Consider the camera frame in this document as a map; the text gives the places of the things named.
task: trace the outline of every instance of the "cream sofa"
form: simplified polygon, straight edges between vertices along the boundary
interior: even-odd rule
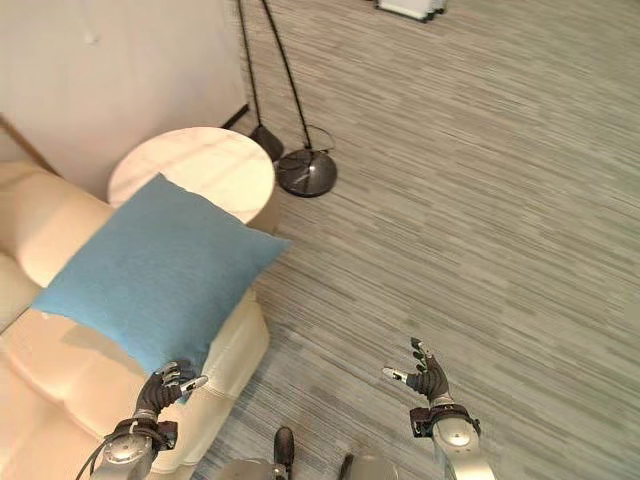
[[[24,309],[112,209],[20,162],[0,164],[0,192],[0,478],[69,480],[101,437],[131,416],[146,375],[96,331]],[[161,415],[178,422],[178,443],[159,454],[150,479],[191,477],[268,343],[248,291],[211,344],[209,382]]]

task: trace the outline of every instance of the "floor lamp base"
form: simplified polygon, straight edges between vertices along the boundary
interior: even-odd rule
[[[249,134],[249,138],[267,152],[272,162],[277,162],[284,152],[282,142],[262,124],[258,125],[253,132]]]
[[[335,185],[338,167],[325,152],[305,148],[280,159],[276,178],[278,184],[292,195],[319,197]]]

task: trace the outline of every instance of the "white wall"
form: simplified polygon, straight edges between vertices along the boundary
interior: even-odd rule
[[[223,0],[0,0],[0,111],[105,198],[141,141],[220,126],[245,103]]]
[[[0,128],[0,162],[31,162],[29,154]]]

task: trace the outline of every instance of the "sofa armrest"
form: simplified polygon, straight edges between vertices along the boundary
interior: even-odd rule
[[[0,164],[0,249],[42,287],[112,212],[107,204],[39,167]]]

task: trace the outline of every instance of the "baseboard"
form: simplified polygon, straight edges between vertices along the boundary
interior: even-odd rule
[[[249,104],[245,103],[240,110],[233,114],[233,116],[224,122],[222,128],[229,129],[235,125],[235,123],[242,118],[242,116],[249,111]]]

